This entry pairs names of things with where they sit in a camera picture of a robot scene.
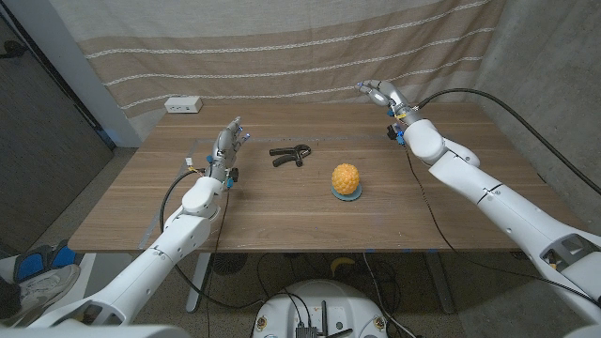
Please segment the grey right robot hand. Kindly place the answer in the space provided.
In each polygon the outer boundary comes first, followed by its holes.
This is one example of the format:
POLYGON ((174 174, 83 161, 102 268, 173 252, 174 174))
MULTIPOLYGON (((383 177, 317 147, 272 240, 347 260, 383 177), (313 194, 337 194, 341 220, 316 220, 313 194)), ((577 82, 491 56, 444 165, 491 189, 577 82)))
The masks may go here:
POLYGON ((355 88, 378 106, 387 107, 392 116, 405 125, 423 119, 423 116, 409 106, 408 99, 392 83, 381 80, 364 80, 355 88))

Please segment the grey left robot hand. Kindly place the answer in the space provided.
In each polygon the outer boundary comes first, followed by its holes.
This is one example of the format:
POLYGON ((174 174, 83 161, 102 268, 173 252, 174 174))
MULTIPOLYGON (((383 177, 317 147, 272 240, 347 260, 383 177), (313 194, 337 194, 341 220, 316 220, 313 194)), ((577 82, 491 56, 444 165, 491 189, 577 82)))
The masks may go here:
POLYGON ((218 134, 208 157, 209 166, 205 175, 226 182, 230 169, 234 167, 237 153, 242 145, 250 138, 249 133, 244 133, 241 126, 241 117, 234 118, 218 134))

